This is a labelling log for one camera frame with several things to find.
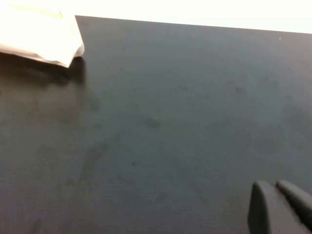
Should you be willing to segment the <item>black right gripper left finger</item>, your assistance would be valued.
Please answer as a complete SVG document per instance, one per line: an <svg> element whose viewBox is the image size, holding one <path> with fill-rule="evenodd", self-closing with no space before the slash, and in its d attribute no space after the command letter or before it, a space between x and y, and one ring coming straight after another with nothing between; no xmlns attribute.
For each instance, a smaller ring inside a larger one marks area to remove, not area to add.
<svg viewBox="0 0 312 234"><path fill-rule="evenodd" d="M248 227L251 234L309 234L284 195L266 181L253 183Z"/></svg>

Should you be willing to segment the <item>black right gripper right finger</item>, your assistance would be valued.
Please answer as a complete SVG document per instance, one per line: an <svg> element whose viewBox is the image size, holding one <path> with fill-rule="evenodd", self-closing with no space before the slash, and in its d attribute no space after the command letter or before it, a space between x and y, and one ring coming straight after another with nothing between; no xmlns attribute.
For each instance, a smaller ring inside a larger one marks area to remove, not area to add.
<svg viewBox="0 0 312 234"><path fill-rule="evenodd" d="M286 180L277 181L276 187L284 195L302 223L307 228L311 228L312 195Z"/></svg>

